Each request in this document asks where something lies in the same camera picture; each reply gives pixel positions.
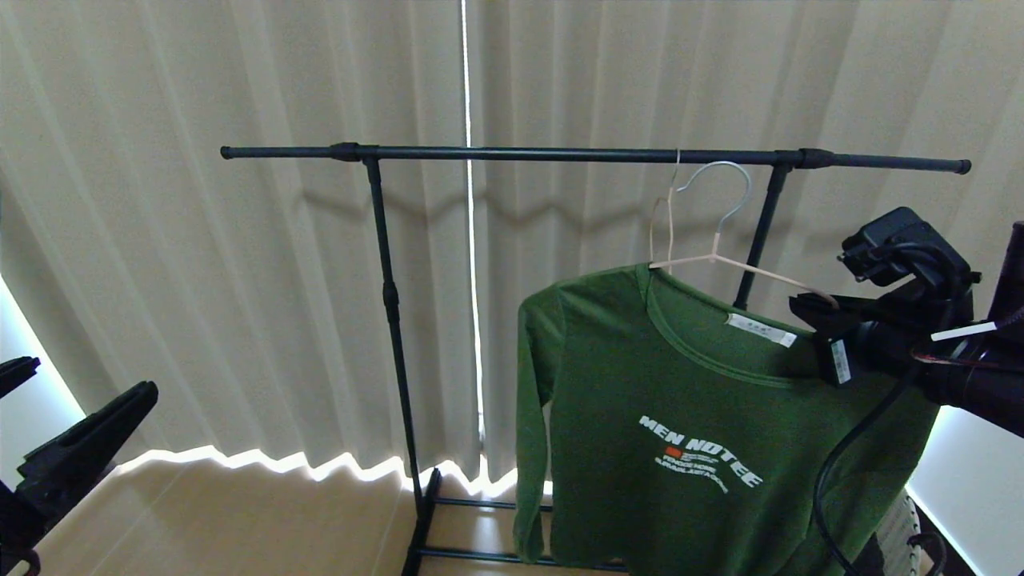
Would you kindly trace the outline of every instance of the beige curtain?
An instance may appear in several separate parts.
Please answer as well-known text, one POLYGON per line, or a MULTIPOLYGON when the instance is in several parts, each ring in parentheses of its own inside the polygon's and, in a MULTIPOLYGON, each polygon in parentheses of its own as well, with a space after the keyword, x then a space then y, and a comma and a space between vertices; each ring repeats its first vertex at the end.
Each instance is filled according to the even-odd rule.
MULTIPOLYGON (((824 290, 878 295, 836 261, 840 242, 912 207, 986 276, 987 312, 1011 223, 1024 209, 1024 11, 1007 4, 472 1, 472 126, 481 146, 777 150, 970 158, 966 176, 827 168, 791 174, 763 266, 824 290)), ((680 170, 688 176, 695 167, 680 170)), ((756 202, 727 229, 743 259, 756 202)), ((515 464, 516 307, 552 282, 648 259, 647 227, 672 167, 473 167, 485 448, 515 464)), ((677 200, 674 255, 707 253, 738 174, 701 175, 677 200)), ((665 254, 662 215, 655 241, 665 254)), ((739 272, 675 270, 729 302, 739 272)), ((751 310, 798 322, 791 287, 755 283, 751 310)))
MULTIPOLYGON (((460 7, 0 2, 3 274, 126 453, 404 454, 366 171, 232 146, 465 143, 460 7)), ((479 461, 465 166, 384 164, 421 462, 479 461)))

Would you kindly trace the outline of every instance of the clothes hanger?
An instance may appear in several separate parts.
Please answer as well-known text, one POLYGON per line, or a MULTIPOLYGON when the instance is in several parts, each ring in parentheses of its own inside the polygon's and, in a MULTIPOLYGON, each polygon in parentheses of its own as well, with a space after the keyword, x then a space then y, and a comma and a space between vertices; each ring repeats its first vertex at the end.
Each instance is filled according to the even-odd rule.
MULTIPOLYGON (((677 151, 676 160, 677 160, 676 170, 678 171, 678 168, 679 168, 679 163, 678 163, 678 161, 679 161, 679 155, 678 155, 678 151, 677 151)), ((676 177, 676 173, 675 172, 673 172, 673 176, 672 177, 673 177, 673 181, 675 181, 675 177, 676 177)), ((719 245, 719 241, 722 238, 722 229, 725 227, 725 221, 728 220, 730 216, 732 216, 733 214, 735 214, 736 212, 738 212, 743 206, 745 206, 746 203, 750 202, 750 200, 751 200, 751 198, 753 196, 754 196, 754 182, 751 180, 751 174, 750 174, 750 172, 748 172, 746 169, 743 168, 742 166, 740 166, 739 164, 736 164, 735 162, 728 162, 728 161, 725 161, 725 160, 720 160, 718 162, 711 162, 709 164, 705 164, 703 166, 697 168, 697 170, 695 172, 693 172, 693 175, 690 176, 690 179, 687 180, 687 182, 683 187, 681 187, 681 188, 673 190, 672 187, 670 186, 668 199, 660 199, 659 198, 657 201, 654 202, 654 209, 655 210, 657 209, 657 205, 660 203, 662 200, 665 200, 666 204, 668 204, 668 206, 669 206, 669 227, 670 227, 669 228, 669 231, 670 231, 669 232, 669 242, 670 242, 670 245, 669 245, 669 254, 668 254, 668 258, 669 259, 660 261, 660 262, 651 262, 650 266, 649 266, 650 270, 668 268, 669 272, 671 273, 672 272, 672 266, 674 266, 675 264, 682 264, 682 263, 686 263, 686 262, 696 262, 696 261, 701 261, 701 260, 708 260, 710 262, 725 262, 727 264, 743 269, 743 270, 745 270, 748 272, 752 272, 754 274, 765 276, 767 278, 771 278, 772 280, 777 280, 779 282, 784 282, 786 284, 790 284, 790 285, 796 286, 798 288, 802 288, 804 290, 807 290, 808 292, 817 294, 818 296, 821 296, 829 304, 831 304, 831 306, 834 308, 840 310, 839 301, 837 301, 836 298, 834 298, 831 296, 831 294, 828 294, 828 293, 826 293, 826 292, 824 292, 822 290, 818 290, 817 288, 808 286, 807 284, 804 284, 803 282, 794 280, 792 278, 786 278, 784 276, 781 276, 779 274, 775 274, 773 272, 769 272, 769 271, 766 271, 766 270, 763 270, 763 269, 752 266, 752 265, 750 265, 750 264, 748 264, 745 262, 740 262, 740 261, 737 261, 737 260, 733 260, 732 258, 729 258, 728 256, 723 256, 723 255, 721 255, 721 254, 718 253, 718 245, 719 245), (718 221, 718 229, 715 231, 715 237, 712 240, 711 253, 710 254, 705 254, 703 256, 690 256, 690 257, 687 257, 687 258, 679 258, 679 259, 675 259, 674 260, 674 259, 672 259, 672 245, 671 245, 672 241, 674 240, 674 234, 672 233, 672 228, 673 228, 672 227, 672 197, 674 196, 673 193, 683 192, 684 190, 688 189, 689 186, 691 183, 693 183, 693 179, 696 178, 697 175, 700 174, 700 172, 703 172, 705 170, 707 170, 709 168, 712 168, 714 166, 729 166, 729 167, 735 168, 736 170, 739 170, 739 172, 743 174, 743 178, 746 179, 746 191, 743 193, 743 197, 739 199, 739 202, 735 206, 733 206, 732 209, 730 209, 728 212, 726 212, 725 215, 722 216, 722 219, 718 221)), ((653 254, 654 254, 654 240, 653 240, 653 238, 654 237, 653 237, 653 218, 652 218, 651 228, 648 229, 648 241, 650 243, 651 258, 653 258, 653 254)))

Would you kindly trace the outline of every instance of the white sticker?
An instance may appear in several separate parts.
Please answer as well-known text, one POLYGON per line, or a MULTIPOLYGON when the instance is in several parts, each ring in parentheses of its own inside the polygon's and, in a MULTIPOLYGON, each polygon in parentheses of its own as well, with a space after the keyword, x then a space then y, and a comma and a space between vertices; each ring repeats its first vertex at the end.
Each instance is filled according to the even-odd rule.
POLYGON ((745 316, 739 316, 738 314, 730 314, 729 319, 725 321, 729 326, 739 328, 744 332, 750 332, 751 334, 757 334, 762 338, 767 338, 776 344, 781 344, 785 347, 793 345, 793 342, 797 341, 797 335, 792 332, 786 332, 785 330, 780 330, 774 326, 768 326, 763 322, 758 322, 757 320, 746 318, 745 316))
POLYGON ((833 342, 833 363, 836 365, 836 376, 840 384, 849 382, 853 375, 850 373, 850 362, 846 358, 846 344, 843 340, 833 342))

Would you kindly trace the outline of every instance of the clothes rack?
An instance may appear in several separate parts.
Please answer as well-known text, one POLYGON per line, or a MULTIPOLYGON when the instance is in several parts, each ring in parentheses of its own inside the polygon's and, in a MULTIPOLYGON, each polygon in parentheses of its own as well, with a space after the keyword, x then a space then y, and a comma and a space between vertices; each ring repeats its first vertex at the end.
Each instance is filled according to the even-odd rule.
MULTIPOLYGON (((370 192, 377 229, 377 243, 380 248, 381 270, 384 277, 383 301, 391 333, 391 347, 394 356, 398 396, 401 403, 401 417, 404 424, 406 445, 409 465, 413 476, 413 496, 416 503, 417 521, 413 538, 409 545, 402 576, 419 573, 425 557, 439 557, 463 560, 518 563, 512 553, 482 552, 456 548, 442 548, 427 544, 430 524, 438 504, 474 506, 483 508, 514 508, 512 502, 444 498, 438 496, 441 484, 440 471, 435 467, 427 482, 426 489, 420 483, 420 466, 416 456, 416 435, 413 430, 412 403, 409 381, 406 374, 406 357, 401 343, 401 328, 398 315, 398 289, 394 283, 391 266, 391 249, 388 244, 387 221, 384 213, 384 193, 381 184, 381 160, 499 160, 531 162, 613 162, 644 164, 707 164, 716 160, 728 160, 737 164, 771 166, 771 177, 761 216, 754 233, 754 241, 746 257, 746 263, 757 266, 768 239, 768 232, 775 215, 779 196, 785 186, 785 178, 793 170, 809 170, 829 166, 857 168, 889 168, 901 170, 925 170, 966 174, 971 169, 969 160, 941 160, 934 158, 909 158, 897 156, 865 156, 836 154, 819 149, 799 149, 779 151, 714 151, 714 150, 630 150, 630 149, 559 149, 559 148, 458 148, 458 147, 385 147, 367 146, 356 142, 342 142, 328 147, 287 147, 287 148, 231 148, 222 147, 220 155, 224 159, 233 158, 327 158, 342 162, 361 162, 367 168, 370 192)), ((736 293, 733 305, 745 310, 754 274, 745 272, 736 293)), ((542 506, 543 511, 551 511, 551 506, 542 506)), ((550 558, 539 563, 557 566, 550 558)), ((601 570, 626 572, 622 565, 597 567, 601 570)))

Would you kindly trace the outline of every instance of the green shirt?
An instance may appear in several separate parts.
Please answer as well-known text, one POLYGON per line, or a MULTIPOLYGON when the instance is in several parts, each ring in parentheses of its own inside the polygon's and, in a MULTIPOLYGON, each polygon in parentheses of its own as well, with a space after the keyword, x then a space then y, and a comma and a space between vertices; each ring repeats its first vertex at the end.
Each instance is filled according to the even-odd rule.
MULTIPOLYGON (((870 374, 849 388, 826 384, 808 336, 646 264, 527 298, 519 311, 519 556, 534 562, 544 547, 542 407, 550 402, 559 563, 618 558, 636 576, 841 574, 811 523, 814 480, 895 382, 870 374), (733 313, 761 333, 726 324, 733 313)), ((824 506, 847 558, 906 483, 937 411, 908 390, 837 463, 824 506)))

